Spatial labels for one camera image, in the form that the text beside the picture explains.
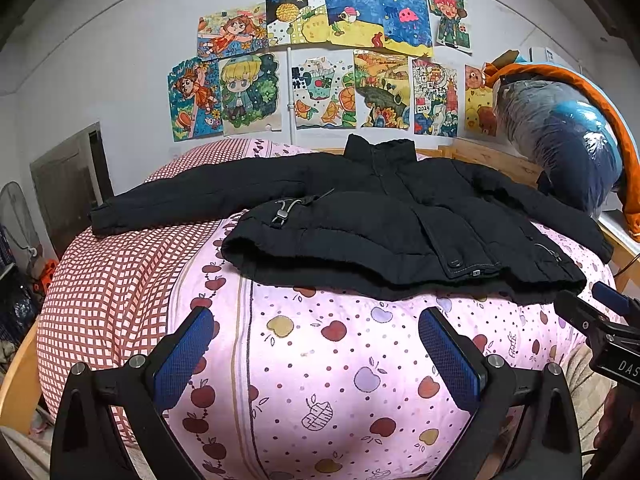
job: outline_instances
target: black jacket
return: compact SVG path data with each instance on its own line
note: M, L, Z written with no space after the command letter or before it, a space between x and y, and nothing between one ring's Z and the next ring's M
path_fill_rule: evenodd
M94 210L92 225L107 236L244 208L222 254L246 277L385 301L437 290L548 303L559 290L581 292L582 271L529 219L605 263L612 253L587 215L498 171L417 162L410 140L372 146L354 135L344 156L244 158L148 182Z

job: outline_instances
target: screw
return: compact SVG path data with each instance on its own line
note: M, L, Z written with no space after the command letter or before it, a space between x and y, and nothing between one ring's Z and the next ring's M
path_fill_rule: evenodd
M140 368L145 362L146 358L142 354L138 354L129 359L129 366L131 368Z
M549 363L546 367L553 375L560 375L562 373L562 368L556 363Z
M502 368L504 366L504 359L498 354L491 354L486 361L494 368Z
M80 375L85 370L86 370L86 364L84 363L76 363L71 367L71 373L73 375Z

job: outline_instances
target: clear plastic wrapped bundle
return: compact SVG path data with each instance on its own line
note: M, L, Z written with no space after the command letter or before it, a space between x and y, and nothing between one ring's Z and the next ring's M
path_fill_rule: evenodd
M498 130L544 170L538 189L597 215L623 171L602 113L571 85L540 76L507 78L494 91Z

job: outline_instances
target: child's drawing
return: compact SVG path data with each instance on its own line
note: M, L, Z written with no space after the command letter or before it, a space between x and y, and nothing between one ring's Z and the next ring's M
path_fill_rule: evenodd
M291 75L297 127L356 127L351 51L307 59L293 67Z
M495 137L497 120L493 93L484 85L484 73L465 65L465 126L470 132Z
M250 54L267 47L266 6L223 10L200 18L198 56L202 60Z
M188 59L171 70L167 81L174 140L222 133L218 62Z
M412 62L414 134L458 136L458 85L455 69L423 59Z
M325 0L329 41L346 46L382 47L385 30L380 0Z
M220 65L225 135L281 129L274 55L250 54Z
M370 108L362 126L409 128L409 60L400 54L354 51L356 90Z
M267 0L269 45L329 40L324 0Z
M385 48L409 56L433 56L427 0L380 0Z
M429 0L429 8L433 14L440 16L436 41L471 54L469 25L463 21L467 16L465 1Z

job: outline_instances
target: red checkered fabric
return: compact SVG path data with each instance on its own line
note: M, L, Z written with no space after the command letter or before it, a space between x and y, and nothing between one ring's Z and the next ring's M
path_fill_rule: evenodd
M193 148L148 180L247 156L253 142L231 138ZM149 229L103 240L87 229L73 241L56 269L36 338L40 384L52 415L73 364L113 368L133 354L151 352L166 333L172 286L218 224ZM114 414L125 442L135 442L123 410L115 408Z

